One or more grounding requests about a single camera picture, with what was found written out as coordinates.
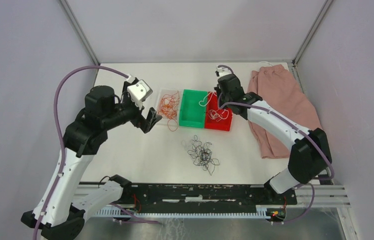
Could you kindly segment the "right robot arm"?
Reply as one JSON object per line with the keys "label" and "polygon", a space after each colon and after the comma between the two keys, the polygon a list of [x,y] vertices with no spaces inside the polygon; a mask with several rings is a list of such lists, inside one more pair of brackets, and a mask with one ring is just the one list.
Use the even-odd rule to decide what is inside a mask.
{"label": "right robot arm", "polygon": [[334,177],[332,157],[326,133],[321,128],[311,130],[275,110],[261,96],[246,93],[239,78],[233,73],[218,73],[214,88],[220,109],[230,109],[233,114],[264,128],[289,149],[287,167],[265,183],[264,199],[277,204],[284,193],[303,186],[329,169]]}

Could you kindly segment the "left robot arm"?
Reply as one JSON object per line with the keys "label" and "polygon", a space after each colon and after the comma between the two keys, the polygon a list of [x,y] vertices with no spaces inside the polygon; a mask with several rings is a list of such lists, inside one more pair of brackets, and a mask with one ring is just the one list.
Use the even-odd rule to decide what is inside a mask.
{"label": "left robot arm", "polygon": [[54,176],[35,209],[23,213],[22,223],[47,240],[73,240],[85,223],[105,206],[131,200],[130,181],[113,176],[103,186],[80,200],[74,200],[80,180],[100,146],[108,139],[108,131],[125,123],[148,133],[161,120],[154,108],[143,116],[144,101],[152,94],[144,82],[125,82],[122,100],[116,102],[115,91],[107,85],[93,87],[85,96],[85,107],[63,135],[63,151]]}

